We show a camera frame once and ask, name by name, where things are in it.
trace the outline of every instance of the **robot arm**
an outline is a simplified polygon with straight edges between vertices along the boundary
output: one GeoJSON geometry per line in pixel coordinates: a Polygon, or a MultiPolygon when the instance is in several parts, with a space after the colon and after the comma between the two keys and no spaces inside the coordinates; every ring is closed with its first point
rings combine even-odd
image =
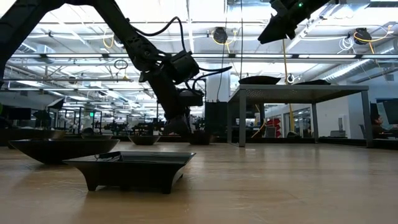
{"type": "Polygon", "coordinates": [[[189,134],[189,104],[185,99],[200,98],[196,90],[182,95],[175,85],[185,82],[199,73],[199,66],[191,52],[177,55],[156,49],[142,31],[130,25],[114,0],[17,0],[0,19],[0,81],[4,77],[6,62],[30,34],[44,15],[64,3],[76,6],[93,6],[123,43],[134,66],[141,71],[140,82],[149,82],[158,102],[165,111],[168,126],[165,133],[189,134]]]}

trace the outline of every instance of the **gray table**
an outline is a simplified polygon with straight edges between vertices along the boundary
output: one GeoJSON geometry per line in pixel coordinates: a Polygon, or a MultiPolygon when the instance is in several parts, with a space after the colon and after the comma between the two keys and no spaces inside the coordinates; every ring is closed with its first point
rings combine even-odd
{"type": "Polygon", "coordinates": [[[246,104],[302,103],[312,105],[313,134],[318,141],[317,103],[361,93],[366,144],[373,146],[372,124],[369,111],[368,86],[359,85],[240,85],[228,100],[228,137],[232,143],[232,107],[239,103],[239,147],[246,145],[246,104]]]}

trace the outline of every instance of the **desk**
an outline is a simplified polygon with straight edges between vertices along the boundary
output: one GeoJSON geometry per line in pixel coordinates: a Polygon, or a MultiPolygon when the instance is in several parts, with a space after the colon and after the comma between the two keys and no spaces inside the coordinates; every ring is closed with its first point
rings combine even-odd
{"type": "MultiPolygon", "coordinates": [[[[227,141],[232,143],[233,103],[239,103],[239,120],[246,120],[246,104],[261,103],[302,103],[312,105],[313,132],[318,141],[317,103],[343,96],[361,93],[366,133],[366,144],[373,146],[372,125],[369,110],[368,86],[359,85],[240,85],[228,100],[227,141]]],[[[246,145],[246,123],[239,122],[239,147],[246,145]]]]}

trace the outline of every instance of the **computer monitor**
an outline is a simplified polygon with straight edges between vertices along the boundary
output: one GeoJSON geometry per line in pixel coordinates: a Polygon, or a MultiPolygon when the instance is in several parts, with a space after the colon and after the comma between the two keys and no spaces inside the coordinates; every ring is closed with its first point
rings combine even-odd
{"type": "Polygon", "coordinates": [[[8,118],[11,120],[30,120],[32,109],[10,108],[8,118]]]}
{"type": "Polygon", "coordinates": [[[398,99],[383,102],[389,124],[398,124],[398,99]]]}

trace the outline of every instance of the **black bowl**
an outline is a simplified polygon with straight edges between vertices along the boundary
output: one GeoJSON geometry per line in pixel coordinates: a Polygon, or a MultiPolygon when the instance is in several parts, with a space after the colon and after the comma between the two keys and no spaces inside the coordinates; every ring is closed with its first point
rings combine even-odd
{"type": "Polygon", "coordinates": [[[60,139],[66,131],[38,130],[38,129],[0,129],[0,146],[8,146],[8,141],[20,139],[60,139]]]}
{"type": "Polygon", "coordinates": [[[107,153],[118,142],[118,139],[25,139],[10,144],[44,164],[61,164],[64,159],[107,153]]]}
{"type": "Polygon", "coordinates": [[[102,135],[102,134],[82,134],[83,139],[111,139],[113,135],[102,135]]]}
{"type": "Polygon", "coordinates": [[[160,136],[129,136],[129,139],[138,146],[151,146],[160,139],[160,136]]]}
{"type": "Polygon", "coordinates": [[[239,84],[241,84],[241,85],[243,85],[243,84],[247,84],[247,85],[275,85],[279,81],[280,81],[280,78],[260,75],[260,76],[242,78],[241,80],[239,80],[239,84]]]}
{"type": "Polygon", "coordinates": [[[183,175],[183,168],[196,153],[190,152],[110,152],[64,161],[85,176],[88,190],[97,186],[162,189],[169,194],[183,175]]]}
{"type": "Polygon", "coordinates": [[[213,141],[213,136],[204,131],[194,131],[190,136],[189,143],[192,145],[209,145],[213,141]]]}

